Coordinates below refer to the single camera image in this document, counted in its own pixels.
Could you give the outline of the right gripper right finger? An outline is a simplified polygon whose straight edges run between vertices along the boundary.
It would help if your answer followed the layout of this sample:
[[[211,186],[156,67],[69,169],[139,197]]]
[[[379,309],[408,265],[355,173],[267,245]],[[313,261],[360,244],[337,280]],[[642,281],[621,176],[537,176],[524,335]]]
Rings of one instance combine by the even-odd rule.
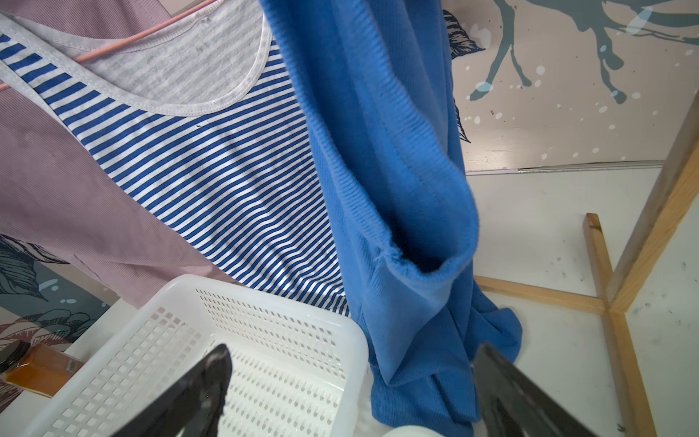
[[[491,345],[473,362],[482,420],[489,436],[588,436],[595,434],[555,402]]]

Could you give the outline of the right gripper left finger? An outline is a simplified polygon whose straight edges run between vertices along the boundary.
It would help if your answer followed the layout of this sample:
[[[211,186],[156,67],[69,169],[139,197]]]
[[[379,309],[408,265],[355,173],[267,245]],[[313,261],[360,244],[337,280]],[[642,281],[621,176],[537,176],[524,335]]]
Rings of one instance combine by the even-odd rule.
[[[114,435],[217,436],[233,363],[220,344]]]

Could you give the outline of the pink tank top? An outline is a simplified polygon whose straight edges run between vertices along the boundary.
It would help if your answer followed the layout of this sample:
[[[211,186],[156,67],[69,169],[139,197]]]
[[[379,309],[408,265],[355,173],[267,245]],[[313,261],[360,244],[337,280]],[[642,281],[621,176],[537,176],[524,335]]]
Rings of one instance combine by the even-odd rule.
[[[69,262],[136,307],[184,274],[227,280],[14,90],[1,95],[1,232]]]

